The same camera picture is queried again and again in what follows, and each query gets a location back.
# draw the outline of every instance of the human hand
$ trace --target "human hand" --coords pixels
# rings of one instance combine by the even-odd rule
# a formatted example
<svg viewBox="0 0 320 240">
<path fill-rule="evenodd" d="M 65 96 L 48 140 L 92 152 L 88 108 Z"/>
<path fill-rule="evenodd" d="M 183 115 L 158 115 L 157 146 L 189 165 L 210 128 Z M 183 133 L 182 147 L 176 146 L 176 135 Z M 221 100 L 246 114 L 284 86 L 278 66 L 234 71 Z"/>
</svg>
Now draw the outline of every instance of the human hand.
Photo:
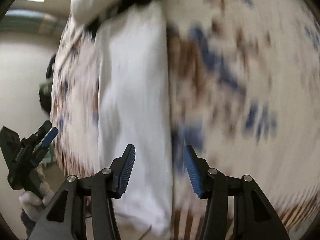
<svg viewBox="0 0 320 240">
<path fill-rule="evenodd" d="M 48 205 L 54 195 L 54 192 L 52 189 L 50 189 L 49 184 L 45 182 L 45 175 L 42 172 L 38 172 L 38 176 L 41 180 L 39 191 L 43 196 L 43 199 L 41 200 L 31 191 L 25 191 L 19 197 L 22 209 L 25 211 L 27 216 L 35 222 L 38 221 L 44 210 L 44 206 Z"/>
</svg>

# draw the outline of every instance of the silver screw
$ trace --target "silver screw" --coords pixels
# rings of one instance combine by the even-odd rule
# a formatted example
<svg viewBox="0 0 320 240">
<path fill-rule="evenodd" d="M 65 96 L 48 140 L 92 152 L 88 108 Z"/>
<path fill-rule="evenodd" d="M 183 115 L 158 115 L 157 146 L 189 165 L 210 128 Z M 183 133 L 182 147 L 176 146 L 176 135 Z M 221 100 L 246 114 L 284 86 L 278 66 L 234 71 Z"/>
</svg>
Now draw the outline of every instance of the silver screw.
<svg viewBox="0 0 320 240">
<path fill-rule="evenodd" d="M 111 169 L 110 168 L 105 168 L 105 169 L 102 170 L 102 174 L 104 174 L 104 175 L 107 175 L 109 173 L 111 173 Z"/>
<path fill-rule="evenodd" d="M 67 178 L 67 180 L 68 180 L 69 182 L 73 182 L 73 181 L 76 180 L 76 176 L 75 176 L 75 175 L 70 175 L 70 176 Z"/>
<path fill-rule="evenodd" d="M 216 174 L 218 173 L 218 171 L 217 171 L 216 169 L 214 169 L 214 168 L 208 169 L 208 172 L 209 172 L 209 174 L 211 174 L 211 175 L 216 175 Z"/>
<path fill-rule="evenodd" d="M 250 182 L 252 180 L 252 177 L 249 175 L 244 175 L 243 179 L 247 182 Z"/>
</svg>

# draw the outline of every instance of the finger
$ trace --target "finger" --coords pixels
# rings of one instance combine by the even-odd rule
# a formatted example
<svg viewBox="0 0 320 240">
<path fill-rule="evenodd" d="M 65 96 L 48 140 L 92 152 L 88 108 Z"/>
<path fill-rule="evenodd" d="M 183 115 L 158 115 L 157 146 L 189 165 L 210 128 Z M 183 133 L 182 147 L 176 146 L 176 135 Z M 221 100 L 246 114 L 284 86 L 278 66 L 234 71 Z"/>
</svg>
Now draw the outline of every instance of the finger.
<svg viewBox="0 0 320 240">
<path fill-rule="evenodd" d="M 34 206 L 40 206 L 42 204 L 42 200 L 33 192 L 26 191 L 22 193 L 19 197 L 21 205 L 31 204 Z"/>
<path fill-rule="evenodd" d="M 39 176 L 39 179 L 41 180 L 41 182 L 45 182 L 45 175 L 42 172 L 39 171 L 38 176 Z"/>
<path fill-rule="evenodd" d="M 48 193 L 43 197 L 42 203 L 47 206 L 50 202 L 50 200 L 53 198 L 54 192 L 52 189 L 49 189 Z"/>
<path fill-rule="evenodd" d="M 47 182 L 43 182 L 39 186 L 39 191 L 43 196 L 45 196 L 48 193 L 49 189 L 50 189 L 50 186 Z"/>
</svg>

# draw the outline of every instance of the white fabric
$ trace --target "white fabric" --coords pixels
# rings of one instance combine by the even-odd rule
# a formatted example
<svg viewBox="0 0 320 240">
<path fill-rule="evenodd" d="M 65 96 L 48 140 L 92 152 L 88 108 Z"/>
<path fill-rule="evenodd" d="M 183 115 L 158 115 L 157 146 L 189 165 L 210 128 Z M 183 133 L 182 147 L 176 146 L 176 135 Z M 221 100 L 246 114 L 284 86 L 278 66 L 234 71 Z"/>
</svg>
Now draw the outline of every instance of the white fabric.
<svg viewBox="0 0 320 240">
<path fill-rule="evenodd" d="M 72 0 L 71 11 L 76 20 L 87 23 L 114 1 Z M 151 225 L 154 233 L 163 234 L 172 214 L 172 154 L 166 21 L 161 7 L 155 2 L 133 6 L 105 21 L 95 48 L 100 59 L 100 170 L 120 157 L 127 144 L 136 148 L 127 191 L 113 202 L 115 213 L 122 217 L 117 221 L 139 229 Z"/>
<path fill-rule="evenodd" d="M 43 211 L 42 204 L 47 206 L 54 195 L 54 192 L 52 189 L 50 189 L 49 184 L 45 182 L 45 175 L 42 172 L 38 172 L 38 175 L 41 180 L 39 191 L 43 196 L 43 199 L 41 200 L 31 191 L 25 191 L 19 197 L 21 207 L 27 216 L 33 221 L 38 221 Z"/>
</svg>

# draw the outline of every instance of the black sleeve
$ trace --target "black sleeve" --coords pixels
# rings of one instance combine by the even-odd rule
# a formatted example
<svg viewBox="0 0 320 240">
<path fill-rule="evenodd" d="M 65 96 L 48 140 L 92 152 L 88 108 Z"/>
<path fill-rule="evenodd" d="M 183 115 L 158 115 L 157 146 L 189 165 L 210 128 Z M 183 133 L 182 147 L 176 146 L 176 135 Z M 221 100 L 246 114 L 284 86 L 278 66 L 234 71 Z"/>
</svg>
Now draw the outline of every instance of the black sleeve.
<svg viewBox="0 0 320 240">
<path fill-rule="evenodd" d="M 24 226 L 26 227 L 26 233 L 27 236 L 29 238 L 29 236 L 31 235 L 31 232 L 33 230 L 33 228 L 36 225 L 36 222 L 34 222 L 33 220 L 31 220 L 28 215 L 25 213 L 25 211 L 23 210 L 21 213 L 21 221 L 24 224 Z"/>
</svg>

